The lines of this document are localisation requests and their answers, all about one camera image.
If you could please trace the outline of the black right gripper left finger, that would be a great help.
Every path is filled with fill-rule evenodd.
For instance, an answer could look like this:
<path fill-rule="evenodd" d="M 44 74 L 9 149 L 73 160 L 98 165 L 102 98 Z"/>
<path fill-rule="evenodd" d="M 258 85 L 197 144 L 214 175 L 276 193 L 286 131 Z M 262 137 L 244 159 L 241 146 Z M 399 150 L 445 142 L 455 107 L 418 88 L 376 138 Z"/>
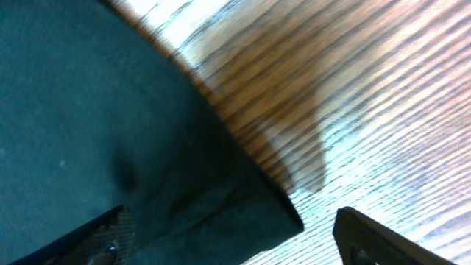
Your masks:
<path fill-rule="evenodd" d="M 123 205 L 12 265 L 125 265 L 135 250 L 135 217 Z"/>

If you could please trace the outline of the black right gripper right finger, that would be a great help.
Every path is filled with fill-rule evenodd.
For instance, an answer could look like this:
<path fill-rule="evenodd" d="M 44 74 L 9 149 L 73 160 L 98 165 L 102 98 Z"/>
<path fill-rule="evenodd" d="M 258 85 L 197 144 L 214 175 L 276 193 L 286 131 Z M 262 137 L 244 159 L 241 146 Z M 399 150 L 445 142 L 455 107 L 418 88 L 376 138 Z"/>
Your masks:
<path fill-rule="evenodd" d="M 337 210 L 333 237 L 346 265 L 453 265 L 351 207 Z"/>

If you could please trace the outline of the black t-shirt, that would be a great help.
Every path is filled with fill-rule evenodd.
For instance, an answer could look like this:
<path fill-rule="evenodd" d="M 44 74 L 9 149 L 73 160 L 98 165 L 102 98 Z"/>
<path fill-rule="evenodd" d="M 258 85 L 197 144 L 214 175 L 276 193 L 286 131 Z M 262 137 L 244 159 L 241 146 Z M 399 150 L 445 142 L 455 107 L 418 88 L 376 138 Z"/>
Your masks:
<path fill-rule="evenodd" d="M 242 264 L 301 233 L 188 78 L 100 1 L 1 3 L 1 262 L 101 213 L 131 264 Z"/>

